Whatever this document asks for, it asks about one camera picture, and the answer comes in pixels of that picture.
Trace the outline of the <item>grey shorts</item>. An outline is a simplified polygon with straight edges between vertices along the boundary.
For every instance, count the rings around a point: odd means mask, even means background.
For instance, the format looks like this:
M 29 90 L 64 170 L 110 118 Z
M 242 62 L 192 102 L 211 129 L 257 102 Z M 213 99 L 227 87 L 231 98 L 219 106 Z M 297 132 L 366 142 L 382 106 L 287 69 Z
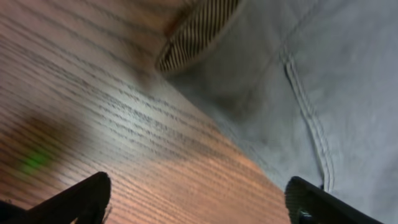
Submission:
M 280 189 L 397 222 L 397 1 L 202 1 L 158 71 Z

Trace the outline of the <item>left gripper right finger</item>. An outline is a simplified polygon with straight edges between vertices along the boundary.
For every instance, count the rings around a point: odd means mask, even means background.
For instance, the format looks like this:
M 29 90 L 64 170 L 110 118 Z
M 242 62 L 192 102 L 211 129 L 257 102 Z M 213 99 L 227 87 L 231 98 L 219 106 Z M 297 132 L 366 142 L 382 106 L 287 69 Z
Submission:
M 285 206 L 293 224 L 381 224 L 297 176 L 285 188 Z

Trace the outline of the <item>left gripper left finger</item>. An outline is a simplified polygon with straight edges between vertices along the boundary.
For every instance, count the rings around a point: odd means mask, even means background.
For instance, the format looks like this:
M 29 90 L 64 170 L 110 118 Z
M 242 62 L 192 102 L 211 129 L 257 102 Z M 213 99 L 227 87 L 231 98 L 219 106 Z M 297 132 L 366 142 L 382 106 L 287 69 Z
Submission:
M 1 223 L 102 224 L 110 197 L 111 179 L 107 173 L 97 172 L 28 210 L 2 201 Z

